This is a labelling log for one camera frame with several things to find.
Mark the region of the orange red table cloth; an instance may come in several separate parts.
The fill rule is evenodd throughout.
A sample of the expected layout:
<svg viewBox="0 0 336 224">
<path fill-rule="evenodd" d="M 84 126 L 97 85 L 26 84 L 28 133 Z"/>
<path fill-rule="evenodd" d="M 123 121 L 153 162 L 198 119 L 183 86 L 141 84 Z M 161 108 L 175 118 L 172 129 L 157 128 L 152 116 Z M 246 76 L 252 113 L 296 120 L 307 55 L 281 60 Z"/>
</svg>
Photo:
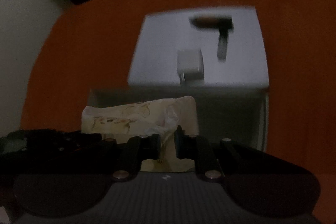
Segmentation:
<svg viewBox="0 0 336 224">
<path fill-rule="evenodd" d="M 65 12 L 32 69 L 21 128 L 75 131 L 91 88 L 127 84 L 145 15 L 253 6 L 269 72 L 269 154 L 321 183 L 314 215 L 335 223 L 335 0 L 92 0 Z"/>
</svg>

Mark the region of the cream tissue packet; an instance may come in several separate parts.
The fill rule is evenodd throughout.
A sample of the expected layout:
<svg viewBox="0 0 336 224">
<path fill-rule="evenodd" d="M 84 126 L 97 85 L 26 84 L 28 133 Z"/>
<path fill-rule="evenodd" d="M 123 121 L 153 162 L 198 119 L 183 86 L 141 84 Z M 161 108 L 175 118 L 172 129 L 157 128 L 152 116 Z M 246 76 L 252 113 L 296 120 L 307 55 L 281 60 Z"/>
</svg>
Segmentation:
<svg viewBox="0 0 336 224">
<path fill-rule="evenodd" d="M 134 136 L 158 134 L 160 157 L 144 160 L 143 172 L 186 172 L 194 168 L 194 161 L 176 156 L 174 132 L 178 126 L 187 135 L 199 135 L 196 102 L 191 96 L 104 108 L 86 106 L 81 115 L 83 133 L 99 133 L 118 143 Z"/>
</svg>

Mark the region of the white flat box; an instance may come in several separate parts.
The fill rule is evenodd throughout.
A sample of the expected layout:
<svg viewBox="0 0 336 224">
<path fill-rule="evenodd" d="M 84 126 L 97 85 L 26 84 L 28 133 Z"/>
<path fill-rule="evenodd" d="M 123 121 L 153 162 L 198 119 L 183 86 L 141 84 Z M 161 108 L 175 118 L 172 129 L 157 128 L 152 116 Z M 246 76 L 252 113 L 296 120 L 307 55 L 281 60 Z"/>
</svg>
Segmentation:
<svg viewBox="0 0 336 224">
<path fill-rule="evenodd" d="M 196 28 L 195 16 L 231 17 L 232 30 Z M 204 80 L 181 85 L 177 52 L 201 49 Z M 219 7 L 149 14 L 141 27 L 127 88 L 90 92 L 88 105 L 110 107 L 163 98 L 195 99 L 199 133 L 230 138 L 263 151 L 268 129 L 269 76 L 253 7 Z"/>
</svg>

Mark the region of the small white cube charger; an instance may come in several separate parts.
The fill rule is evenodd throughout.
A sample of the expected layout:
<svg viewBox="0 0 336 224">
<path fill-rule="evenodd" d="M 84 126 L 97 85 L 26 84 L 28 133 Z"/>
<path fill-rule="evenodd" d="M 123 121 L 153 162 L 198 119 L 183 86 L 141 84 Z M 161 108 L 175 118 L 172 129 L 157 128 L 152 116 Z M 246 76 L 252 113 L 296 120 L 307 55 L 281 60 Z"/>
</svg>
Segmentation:
<svg viewBox="0 0 336 224">
<path fill-rule="evenodd" d="M 201 49 L 178 50 L 177 74 L 181 85 L 204 80 L 204 63 Z"/>
</svg>

